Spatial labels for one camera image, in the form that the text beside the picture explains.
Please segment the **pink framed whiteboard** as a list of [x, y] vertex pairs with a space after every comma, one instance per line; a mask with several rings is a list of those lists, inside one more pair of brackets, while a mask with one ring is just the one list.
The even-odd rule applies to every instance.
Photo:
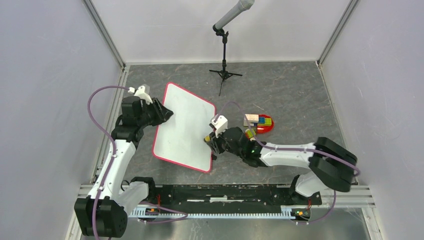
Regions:
[[209, 124], [216, 106], [173, 82], [166, 85], [162, 104], [173, 115], [157, 127], [152, 154], [179, 166], [210, 172], [212, 151], [204, 137], [212, 131]]

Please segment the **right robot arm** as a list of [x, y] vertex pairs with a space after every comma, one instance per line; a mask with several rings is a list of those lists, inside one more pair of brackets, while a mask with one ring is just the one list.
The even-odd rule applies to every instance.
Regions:
[[327, 137], [301, 145], [278, 145], [249, 139], [239, 127], [221, 133], [211, 132], [204, 142], [213, 157], [228, 152], [239, 157], [250, 167], [288, 166], [309, 169], [297, 176], [289, 189], [289, 199], [302, 204], [310, 196], [324, 189], [347, 193], [359, 174], [358, 158]]

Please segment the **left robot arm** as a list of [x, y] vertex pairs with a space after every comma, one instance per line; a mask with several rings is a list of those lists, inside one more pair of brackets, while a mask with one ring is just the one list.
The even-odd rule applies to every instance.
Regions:
[[125, 97], [121, 114], [109, 139], [109, 153], [100, 175], [85, 198], [78, 198], [74, 211], [84, 236], [120, 238], [130, 213], [143, 201], [153, 203], [157, 198], [151, 177], [134, 177], [126, 190], [121, 189], [128, 164], [144, 135], [144, 128], [167, 122], [174, 112], [157, 99], [151, 103], [138, 96]]

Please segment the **red toy car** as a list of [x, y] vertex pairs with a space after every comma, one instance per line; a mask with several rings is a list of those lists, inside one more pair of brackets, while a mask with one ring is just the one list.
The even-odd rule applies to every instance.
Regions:
[[246, 137], [250, 140], [250, 141], [255, 141], [256, 140], [256, 132], [252, 129], [245, 129], [244, 131]]

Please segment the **cream toy brick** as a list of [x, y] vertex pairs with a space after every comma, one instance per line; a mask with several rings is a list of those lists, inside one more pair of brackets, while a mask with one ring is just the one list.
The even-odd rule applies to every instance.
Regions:
[[260, 116], [258, 114], [245, 114], [243, 119], [243, 125], [245, 127], [256, 127], [259, 123]]

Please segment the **red plate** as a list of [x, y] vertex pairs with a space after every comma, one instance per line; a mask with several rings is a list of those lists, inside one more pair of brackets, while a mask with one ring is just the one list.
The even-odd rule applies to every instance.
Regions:
[[[271, 118], [269, 115], [266, 114], [259, 114], [260, 117], [265, 117], [265, 118]], [[256, 126], [256, 133], [257, 134], [265, 134], [270, 132], [272, 129], [274, 128], [274, 121], [272, 119], [272, 125], [271, 126]]]

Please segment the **green toy brick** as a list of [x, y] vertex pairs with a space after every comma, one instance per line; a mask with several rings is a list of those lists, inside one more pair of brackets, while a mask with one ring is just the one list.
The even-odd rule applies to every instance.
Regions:
[[265, 124], [257, 124], [257, 125], [261, 127], [270, 127], [272, 124], [273, 124], [273, 120], [271, 118], [266, 117]]

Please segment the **black microphone tripod stand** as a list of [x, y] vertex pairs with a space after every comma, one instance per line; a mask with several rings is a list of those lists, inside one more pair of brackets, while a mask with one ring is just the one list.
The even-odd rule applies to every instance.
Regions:
[[215, 25], [212, 26], [212, 29], [214, 30], [216, 36], [222, 37], [222, 44], [223, 44], [223, 55], [222, 55], [222, 62], [221, 62], [222, 69], [221, 70], [212, 70], [212, 69], [209, 70], [209, 72], [217, 73], [221, 78], [220, 89], [219, 89], [219, 93], [218, 93], [218, 95], [220, 96], [221, 93], [222, 93], [222, 88], [223, 88], [224, 82], [227, 79], [231, 78], [232, 76], [242, 77], [243, 75], [227, 71], [226, 52], [227, 52], [227, 43], [228, 43], [229, 32], [224, 31], [223, 29], [217, 29]]

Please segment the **grey microphone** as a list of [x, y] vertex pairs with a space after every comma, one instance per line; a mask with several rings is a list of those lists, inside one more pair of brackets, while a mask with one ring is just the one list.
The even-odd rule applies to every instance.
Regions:
[[213, 26], [212, 29], [218, 32], [223, 29], [228, 23], [239, 16], [241, 13], [249, 10], [255, 3], [255, 0], [238, 0], [237, 3]]

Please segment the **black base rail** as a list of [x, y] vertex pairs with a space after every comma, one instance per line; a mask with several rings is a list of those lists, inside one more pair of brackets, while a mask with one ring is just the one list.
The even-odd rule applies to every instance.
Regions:
[[267, 214], [322, 204], [319, 192], [304, 197], [288, 184], [163, 184], [146, 201], [187, 214]]

